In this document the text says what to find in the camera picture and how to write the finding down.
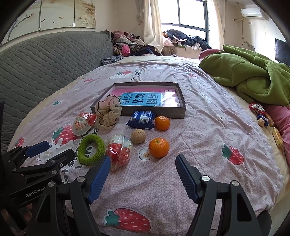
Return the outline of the person's left hand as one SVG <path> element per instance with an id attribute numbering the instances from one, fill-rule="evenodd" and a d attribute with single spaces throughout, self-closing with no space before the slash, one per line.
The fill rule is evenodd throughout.
<path id="1" fill-rule="evenodd" d="M 32 220 L 32 204 L 16 209 L 6 206 L 1 203 L 1 230 L 4 230 L 4 235 L 26 235 Z"/>

